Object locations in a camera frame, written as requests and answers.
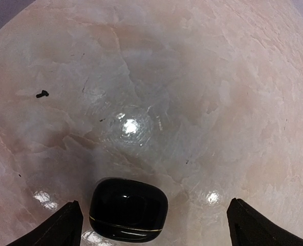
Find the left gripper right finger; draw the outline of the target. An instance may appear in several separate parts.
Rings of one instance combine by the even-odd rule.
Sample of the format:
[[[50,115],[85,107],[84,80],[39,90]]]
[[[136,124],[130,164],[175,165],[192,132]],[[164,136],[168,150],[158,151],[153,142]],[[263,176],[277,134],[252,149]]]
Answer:
[[[277,226],[242,199],[231,200],[227,210],[232,245],[303,246],[303,239]]]

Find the small black case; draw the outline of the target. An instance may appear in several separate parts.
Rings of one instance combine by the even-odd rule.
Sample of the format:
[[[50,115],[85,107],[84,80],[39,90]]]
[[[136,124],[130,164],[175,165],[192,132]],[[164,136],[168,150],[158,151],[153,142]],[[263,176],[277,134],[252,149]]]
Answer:
[[[99,235],[116,241],[145,243],[163,230],[168,199],[159,188],[135,180],[108,177],[94,190],[89,221]]]

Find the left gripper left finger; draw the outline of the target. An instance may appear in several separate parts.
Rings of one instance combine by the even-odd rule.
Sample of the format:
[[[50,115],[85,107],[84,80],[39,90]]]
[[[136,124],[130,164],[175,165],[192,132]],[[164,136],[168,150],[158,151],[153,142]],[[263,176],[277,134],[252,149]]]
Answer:
[[[79,202],[66,203],[41,225],[8,246],[80,246],[83,214]]]

